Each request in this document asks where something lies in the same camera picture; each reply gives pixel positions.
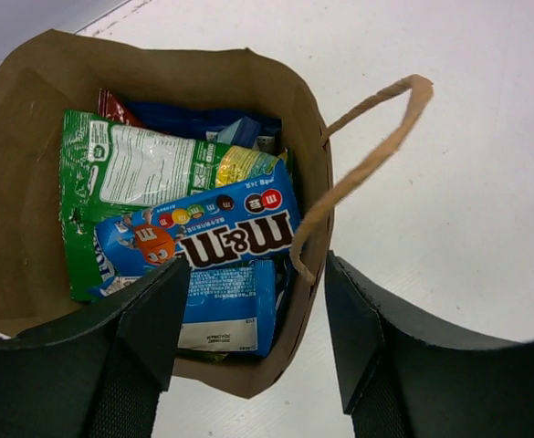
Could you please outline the green paper bag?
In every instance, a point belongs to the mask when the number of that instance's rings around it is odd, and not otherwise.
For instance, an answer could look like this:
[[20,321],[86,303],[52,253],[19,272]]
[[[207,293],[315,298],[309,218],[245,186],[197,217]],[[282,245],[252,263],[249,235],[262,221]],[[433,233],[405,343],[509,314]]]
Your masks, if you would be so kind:
[[302,340],[334,206],[400,148],[433,96],[432,82],[402,78],[326,125],[297,73],[247,49],[150,50],[55,30],[25,42],[0,65],[1,339],[84,308],[68,298],[58,220],[59,141],[65,110],[94,110],[101,88],[283,119],[284,139],[298,157],[307,217],[293,247],[302,277],[282,332],[263,360],[212,365],[177,359],[172,372],[243,398],[258,395],[279,379]]

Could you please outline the blue M&M's candy packet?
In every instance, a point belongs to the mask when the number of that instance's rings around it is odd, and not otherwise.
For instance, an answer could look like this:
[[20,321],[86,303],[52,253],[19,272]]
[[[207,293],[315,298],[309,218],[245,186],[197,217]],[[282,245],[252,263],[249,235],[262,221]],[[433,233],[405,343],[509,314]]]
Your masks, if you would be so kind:
[[101,253],[119,276],[142,276],[175,256],[194,270],[287,252],[299,223],[286,164],[249,178],[95,227]]

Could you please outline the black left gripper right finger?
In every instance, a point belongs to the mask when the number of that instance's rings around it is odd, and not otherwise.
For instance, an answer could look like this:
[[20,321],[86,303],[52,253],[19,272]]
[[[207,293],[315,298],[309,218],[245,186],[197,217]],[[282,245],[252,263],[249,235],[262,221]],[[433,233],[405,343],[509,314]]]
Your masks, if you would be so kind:
[[534,437],[534,341],[439,318],[328,254],[342,409],[358,437]]

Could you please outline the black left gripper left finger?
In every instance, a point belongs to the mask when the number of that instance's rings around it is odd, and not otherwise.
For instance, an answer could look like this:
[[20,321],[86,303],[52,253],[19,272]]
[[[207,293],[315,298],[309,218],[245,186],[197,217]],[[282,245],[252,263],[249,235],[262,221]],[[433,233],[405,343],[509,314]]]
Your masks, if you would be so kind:
[[0,437],[148,437],[190,268],[174,259],[62,318],[0,338]]

